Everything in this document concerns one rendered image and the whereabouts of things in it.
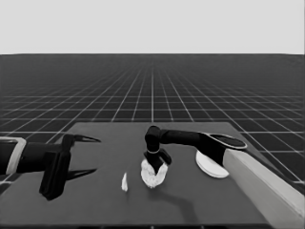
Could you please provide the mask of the white round carrier with pins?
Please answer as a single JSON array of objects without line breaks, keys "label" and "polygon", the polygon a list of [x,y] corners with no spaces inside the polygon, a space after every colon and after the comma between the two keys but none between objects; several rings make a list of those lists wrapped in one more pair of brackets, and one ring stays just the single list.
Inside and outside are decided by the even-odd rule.
[{"label": "white round carrier with pins", "polygon": [[163,183],[163,181],[166,178],[166,174],[168,173],[169,166],[167,164],[163,165],[163,168],[161,171],[153,175],[150,173],[150,169],[148,166],[148,160],[143,159],[141,162],[141,178],[144,181],[144,183],[149,187],[149,188],[155,188],[156,186],[160,185]]}]

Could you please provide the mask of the small thin white T-shaped piece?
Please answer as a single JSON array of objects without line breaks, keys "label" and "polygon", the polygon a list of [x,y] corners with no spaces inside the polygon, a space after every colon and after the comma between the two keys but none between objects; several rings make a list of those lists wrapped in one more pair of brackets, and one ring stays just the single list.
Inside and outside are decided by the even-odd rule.
[{"label": "small thin white T-shaped piece", "polygon": [[122,182],[121,182],[121,189],[124,192],[128,192],[129,187],[128,187],[128,180],[127,180],[127,173],[125,173],[122,177]]}]

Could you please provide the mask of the large thick white disc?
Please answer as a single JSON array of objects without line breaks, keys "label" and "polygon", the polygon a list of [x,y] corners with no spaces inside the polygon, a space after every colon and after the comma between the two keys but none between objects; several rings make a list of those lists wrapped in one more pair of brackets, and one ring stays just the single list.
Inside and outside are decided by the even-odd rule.
[{"label": "large thick white disc", "polygon": [[208,156],[197,151],[195,154],[195,162],[198,167],[210,177],[214,178],[226,178],[229,172]]}]

